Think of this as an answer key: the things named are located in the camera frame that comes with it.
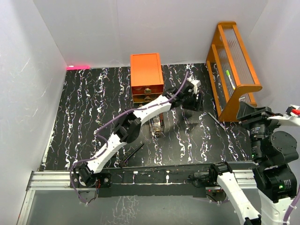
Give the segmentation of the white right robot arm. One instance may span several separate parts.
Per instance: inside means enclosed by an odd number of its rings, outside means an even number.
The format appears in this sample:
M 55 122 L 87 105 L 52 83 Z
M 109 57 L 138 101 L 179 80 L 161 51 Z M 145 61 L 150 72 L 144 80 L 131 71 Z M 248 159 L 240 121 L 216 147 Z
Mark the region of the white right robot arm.
M 254 180 L 261 200 L 258 212 L 240 188 L 227 162 L 215 163 L 209 169 L 209 182 L 220 186 L 242 225 L 288 225 L 290 215 L 300 199 L 300 187 L 289 167 L 299 158 L 296 139 L 280 126 L 299 126 L 300 107 L 289 105 L 284 114 L 269 107 L 240 103 L 238 122 L 250 132 Z

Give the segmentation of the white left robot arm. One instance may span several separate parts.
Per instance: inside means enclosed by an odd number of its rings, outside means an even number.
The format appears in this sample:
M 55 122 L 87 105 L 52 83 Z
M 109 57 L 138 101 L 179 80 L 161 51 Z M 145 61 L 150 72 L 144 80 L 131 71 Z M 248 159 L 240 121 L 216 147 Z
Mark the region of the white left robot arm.
M 72 177 L 78 172 L 80 181 L 85 186 L 94 186 L 97 181 L 96 174 L 102 171 L 119 149 L 138 138 L 145 122 L 179 106 L 187 106 L 195 111 L 199 105 L 200 85 L 199 80 L 186 80 L 179 88 L 169 89 L 146 105 L 127 110 L 103 125 L 96 132 L 96 137 L 103 139 L 104 145 L 93 157 L 74 163 L 69 176 Z

